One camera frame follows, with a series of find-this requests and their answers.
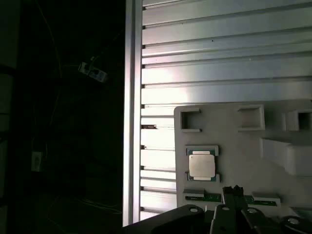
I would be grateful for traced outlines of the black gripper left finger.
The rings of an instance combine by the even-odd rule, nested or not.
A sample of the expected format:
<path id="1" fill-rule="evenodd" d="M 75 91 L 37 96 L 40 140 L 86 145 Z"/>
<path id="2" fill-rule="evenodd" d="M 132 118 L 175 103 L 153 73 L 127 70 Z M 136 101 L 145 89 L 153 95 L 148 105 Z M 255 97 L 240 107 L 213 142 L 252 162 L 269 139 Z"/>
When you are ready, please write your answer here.
<path id="1" fill-rule="evenodd" d="M 237 234 L 240 187 L 224 187 L 214 211 L 184 205 L 121 228 L 123 234 Z"/>

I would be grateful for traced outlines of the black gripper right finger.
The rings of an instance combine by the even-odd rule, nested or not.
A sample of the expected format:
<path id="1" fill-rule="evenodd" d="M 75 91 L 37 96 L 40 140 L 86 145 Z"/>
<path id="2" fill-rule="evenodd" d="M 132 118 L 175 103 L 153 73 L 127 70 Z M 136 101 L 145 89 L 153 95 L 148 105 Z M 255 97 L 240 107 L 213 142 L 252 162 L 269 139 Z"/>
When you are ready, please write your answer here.
<path id="1" fill-rule="evenodd" d="M 310 234 L 312 222 L 298 216 L 277 220 L 266 217 L 259 209 L 248 207 L 242 187 L 234 186 L 237 230 L 240 234 Z"/>

